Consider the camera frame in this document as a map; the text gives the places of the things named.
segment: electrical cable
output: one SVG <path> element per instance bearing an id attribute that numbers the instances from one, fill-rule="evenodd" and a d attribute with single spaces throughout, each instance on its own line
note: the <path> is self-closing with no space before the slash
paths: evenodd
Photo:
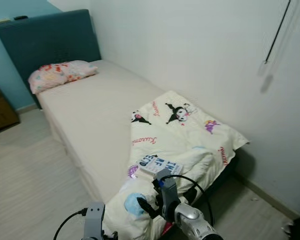
<path id="1" fill-rule="evenodd" d="M 81 209 L 80 211 L 77 211 L 77 212 L 71 214 L 70 216 L 68 216 L 68 217 L 61 223 L 61 225 L 59 226 L 58 230 L 55 232 L 55 235 L 54 235 L 53 240 L 57 240 L 57 236 L 58 236 L 58 234 L 59 234 L 61 228 L 65 225 L 65 223 L 66 223 L 69 219 L 71 219 L 71 218 L 74 217 L 75 215 L 79 215 L 79 214 L 81 214 L 82 216 L 85 216 L 85 215 L 87 214 L 87 210 L 88 210 L 88 208 L 85 207 L 85 208 Z"/>
<path id="2" fill-rule="evenodd" d="M 203 190 L 203 188 L 194 180 L 192 180 L 191 178 L 187 177 L 187 176 L 183 176 L 183 175 L 177 175 L 177 174 L 173 174 L 173 175 L 167 175 L 167 176 L 164 176 L 160 179 L 160 181 L 163 181 L 165 179 L 170 179 L 170 178 L 181 178 L 181 179 L 186 179 L 190 182 L 192 182 L 195 186 L 197 186 L 200 191 L 202 192 L 202 195 L 205 197 L 206 199 L 206 203 L 208 205 L 208 210 L 209 210 L 209 215 L 210 215 L 210 224 L 211 226 L 213 227 L 215 225 L 215 219 L 214 219 L 214 215 L 212 213 L 212 208 L 211 208 L 211 205 L 210 205 L 210 202 L 209 202 L 209 197 L 207 195 L 207 193 Z"/>

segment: teal wall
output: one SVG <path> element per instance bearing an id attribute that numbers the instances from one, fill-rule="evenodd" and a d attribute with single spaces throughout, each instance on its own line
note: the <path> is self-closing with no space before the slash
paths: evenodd
<path id="1" fill-rule="evenodd" d="M 58 12 L 60 10 L 47 2 L 47 0 L 0 0 L 0 19 L 13 18 L 20 15 L 35 17 Z M 1 40 L 0 89 L 14 109 L 34 103 Z"/>

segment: teal headboard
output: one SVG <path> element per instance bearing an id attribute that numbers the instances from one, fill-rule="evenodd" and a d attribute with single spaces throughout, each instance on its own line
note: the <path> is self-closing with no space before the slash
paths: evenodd
<path id="1" fill-rule="evenodd" d="M 0 23 L 0 39 L 29 91 L 28 78 L 42 65 L 101 59 L 86 9 Z"/>

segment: cartoon print duvet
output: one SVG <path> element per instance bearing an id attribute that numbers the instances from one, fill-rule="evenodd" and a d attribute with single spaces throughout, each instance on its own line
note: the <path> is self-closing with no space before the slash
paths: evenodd
<path id="1" fill-rule="evenodd" d="M 121 240 L 158 239 L 166 222 L 160 216 L 152 220 L 137 202 L 137 197 L 143 197 L 156 208 L 153 176 L 138 169 L 138 161 L 156 156 L 181 164 L 180 174 L 207 189 L 235 156 L 234 150 L 247 142 L 239 132 L 184 97 L 166 92 L 132 113 L 127 182 L 106 205 L 104 223 L 111 231 L 117 231 Z M 176 181 L 179 197 L 187 203 L 182 194 L 192 184 L 185 179 Z"/>

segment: pillowcase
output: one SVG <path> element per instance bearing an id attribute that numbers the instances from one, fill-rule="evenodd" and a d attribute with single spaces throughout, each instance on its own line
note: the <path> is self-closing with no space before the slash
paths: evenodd
<path id="1" fill-rule="evenodd" d="M 97 73 L 97 67 L 81 60 L 48 64 L 34 71 L 28 82 L 33 94 L 74 82 Z"/>

